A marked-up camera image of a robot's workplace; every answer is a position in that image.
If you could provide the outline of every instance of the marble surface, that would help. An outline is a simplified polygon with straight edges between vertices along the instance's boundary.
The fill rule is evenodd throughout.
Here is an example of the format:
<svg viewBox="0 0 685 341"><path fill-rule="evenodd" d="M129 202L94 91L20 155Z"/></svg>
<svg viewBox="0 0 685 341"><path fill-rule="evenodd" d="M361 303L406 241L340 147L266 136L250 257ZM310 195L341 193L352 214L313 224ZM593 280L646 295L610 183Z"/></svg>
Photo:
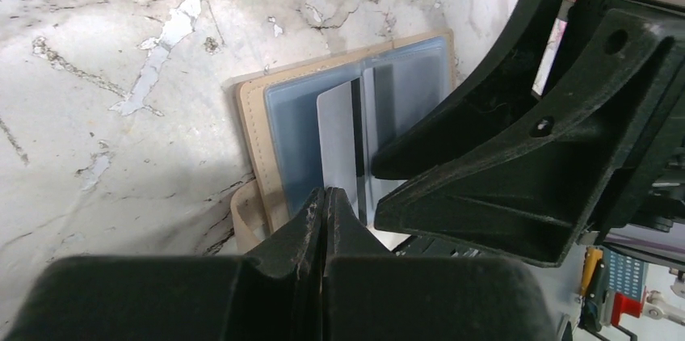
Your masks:
<svg viewBox="0 0 685 341"><path fill-rule="evenodd" d="M450 27L463 81L515 3L0 0L0 336L54 259L235 251L241 76Z"/></svg>

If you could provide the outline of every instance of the mounting hole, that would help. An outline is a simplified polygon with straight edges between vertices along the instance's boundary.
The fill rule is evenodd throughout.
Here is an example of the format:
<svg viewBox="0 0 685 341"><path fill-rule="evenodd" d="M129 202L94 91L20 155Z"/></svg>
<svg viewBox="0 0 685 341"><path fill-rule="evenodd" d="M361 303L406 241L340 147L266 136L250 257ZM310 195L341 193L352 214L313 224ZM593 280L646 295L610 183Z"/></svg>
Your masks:
<svg viewBox="0 0 685 341"><path fill-rule="evenodd" d="M626 42L628 42L628 33L625 30L616 30L604 43L604 52L610 55L616 54L625 46Z"/></svg>
<svg viewBox="0 0 685 341"><path fill-rule="evenodd" d="M545 116L538 120L531 130L532 137L546 137L552 133L552 128L554 127L554 118L551 116Z"/></svg>

